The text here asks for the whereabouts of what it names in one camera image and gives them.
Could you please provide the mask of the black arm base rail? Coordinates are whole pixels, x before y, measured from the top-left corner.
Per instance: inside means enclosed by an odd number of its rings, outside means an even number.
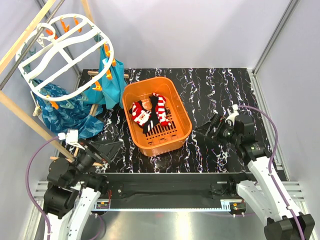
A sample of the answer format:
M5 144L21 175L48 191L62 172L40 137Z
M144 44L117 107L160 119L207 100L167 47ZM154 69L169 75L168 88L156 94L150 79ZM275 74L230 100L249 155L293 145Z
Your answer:
M112 209L213 209L239 199L236 184L254 181L240 173L106 173Z

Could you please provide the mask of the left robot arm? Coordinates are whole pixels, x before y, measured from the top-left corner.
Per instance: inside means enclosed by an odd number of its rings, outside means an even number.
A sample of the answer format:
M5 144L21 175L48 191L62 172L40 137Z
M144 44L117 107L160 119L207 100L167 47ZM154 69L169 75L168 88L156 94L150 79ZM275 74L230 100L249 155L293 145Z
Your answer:
M79 140L79 153L69 162L57 158L49 165L44 193L45 229L52 240L79 240L98 198L112 197L105 175L91 171L95 163L108 164L122 148L121 141Z

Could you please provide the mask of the red white striped sock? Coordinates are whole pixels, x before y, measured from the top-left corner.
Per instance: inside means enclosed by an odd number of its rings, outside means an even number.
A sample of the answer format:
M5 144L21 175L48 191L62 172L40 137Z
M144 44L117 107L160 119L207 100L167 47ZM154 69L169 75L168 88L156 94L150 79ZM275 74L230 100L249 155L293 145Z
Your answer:
M171 126L171 122L167 118L165 104L167 102L166 98L163 95L153 92L154 97L157 98L157 103L155 106L155 113L159 120L159 123L162 127L169 127Z

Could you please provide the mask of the red white santa sock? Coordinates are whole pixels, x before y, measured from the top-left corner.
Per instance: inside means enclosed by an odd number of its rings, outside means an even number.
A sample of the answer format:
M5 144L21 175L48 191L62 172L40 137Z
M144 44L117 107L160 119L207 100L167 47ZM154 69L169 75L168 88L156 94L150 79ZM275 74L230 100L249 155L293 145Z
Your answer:
M151 112L143 107L142 101L133 102L129 113L131 114L131 119L141 128L151 117Z

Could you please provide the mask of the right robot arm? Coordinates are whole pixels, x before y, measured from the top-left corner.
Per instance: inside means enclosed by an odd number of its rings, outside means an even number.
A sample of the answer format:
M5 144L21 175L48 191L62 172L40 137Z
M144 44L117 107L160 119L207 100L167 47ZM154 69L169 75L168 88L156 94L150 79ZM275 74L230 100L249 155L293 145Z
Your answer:
M256 140L254 120L249 115L233 113L225 118L215 114L195 129L204 140L215 140L235 147L238 157L248 167L259 186L252 180L233 181L228 195L241 197L264 225L268 240L308 240L315 221L296 205L280 180L264 144Z

